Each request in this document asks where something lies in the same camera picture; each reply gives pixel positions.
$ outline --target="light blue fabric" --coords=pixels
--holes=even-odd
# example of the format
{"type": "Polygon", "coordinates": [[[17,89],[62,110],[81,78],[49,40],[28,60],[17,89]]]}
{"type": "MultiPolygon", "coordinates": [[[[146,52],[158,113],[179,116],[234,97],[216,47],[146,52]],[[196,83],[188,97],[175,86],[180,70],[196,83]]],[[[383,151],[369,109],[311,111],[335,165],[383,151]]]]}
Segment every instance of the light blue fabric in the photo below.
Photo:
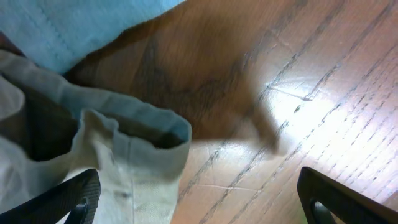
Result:
{"type": "Polygon", "coordinates": [[[65,73],[122,31],[182,0],[0,0],[0,31],[41,67],[65,73]]]}

